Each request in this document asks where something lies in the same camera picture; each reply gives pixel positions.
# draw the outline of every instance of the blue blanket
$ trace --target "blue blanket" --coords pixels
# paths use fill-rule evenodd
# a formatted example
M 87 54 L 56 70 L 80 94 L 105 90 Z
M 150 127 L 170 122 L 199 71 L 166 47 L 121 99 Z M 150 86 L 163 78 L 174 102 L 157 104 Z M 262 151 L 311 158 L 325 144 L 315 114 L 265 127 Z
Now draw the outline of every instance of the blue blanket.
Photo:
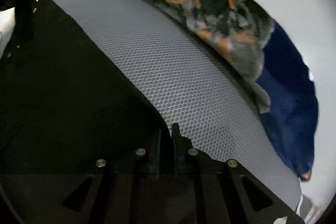
M 253 0 L 150 1 L 243 76 L 256 92 L 260 119 L 277 154 L 302 180 L 309 179 L 318 102 L 308 67 L 281 26 Z

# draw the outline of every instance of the white wall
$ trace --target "white wall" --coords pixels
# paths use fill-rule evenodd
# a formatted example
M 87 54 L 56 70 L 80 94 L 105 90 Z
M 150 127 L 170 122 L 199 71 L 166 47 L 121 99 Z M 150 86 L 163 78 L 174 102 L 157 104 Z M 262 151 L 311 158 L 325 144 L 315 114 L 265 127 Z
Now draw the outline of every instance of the white wall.
M 336 0 L 255 0 L 286 30 L 310 66 L 320 102 L 315 163 L 303 193 L 326 207 L 336 192 Z

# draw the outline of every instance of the gray mat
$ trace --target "gray mat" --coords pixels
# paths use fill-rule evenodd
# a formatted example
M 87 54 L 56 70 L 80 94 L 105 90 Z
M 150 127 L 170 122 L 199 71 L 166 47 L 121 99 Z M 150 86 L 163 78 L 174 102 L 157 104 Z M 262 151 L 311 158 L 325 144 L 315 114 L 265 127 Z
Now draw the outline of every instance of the gray mat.
M 276 155 L 222 58 L 144 0 L 54 0 L 181 133 L 213 159 L 240 161 L 295 209 L 296 175 Z

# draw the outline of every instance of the silver bolt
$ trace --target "silver bolt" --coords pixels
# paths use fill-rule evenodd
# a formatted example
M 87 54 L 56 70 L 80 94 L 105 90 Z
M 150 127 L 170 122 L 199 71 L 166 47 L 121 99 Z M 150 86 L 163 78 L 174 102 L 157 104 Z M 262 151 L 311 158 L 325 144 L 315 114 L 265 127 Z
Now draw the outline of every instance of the silver bolt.
M 106 165 L 106 161 L 105 160 L 97 160 L 96 165 L 98 167 L 104 167 Z
M 188 154 L 189 154 L 190 156 L 196 156 L 196 155 L 198 154 L 198 150 L 195 149 L 195 148 L 190 148 L 190 149 L 188 150 Z
M 138 155 L 138 156 L 143 156 L 146 154 L 146 150 L 144 150 L 143 148 L 138 148 L 135 153 Z
M 236 160 L 228 160 L 227 161 L 228 166 L 230 166 L 231 168 L 235 168 L 238 166 L 238 162 Z

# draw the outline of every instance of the dark blue cloth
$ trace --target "dark blue cloth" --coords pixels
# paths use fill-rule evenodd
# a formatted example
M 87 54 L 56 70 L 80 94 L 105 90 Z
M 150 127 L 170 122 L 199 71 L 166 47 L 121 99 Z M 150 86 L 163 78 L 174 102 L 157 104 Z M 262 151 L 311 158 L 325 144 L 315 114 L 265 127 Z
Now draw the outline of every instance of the dark blue cloth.
M 265 65 L 257 83 L 269 94 L 269 113 L 260 114 L 266 134 L 282 161 L 298 175 L 312 168 L 318 102 L 301 55 L 276 23 L 264 48 Z

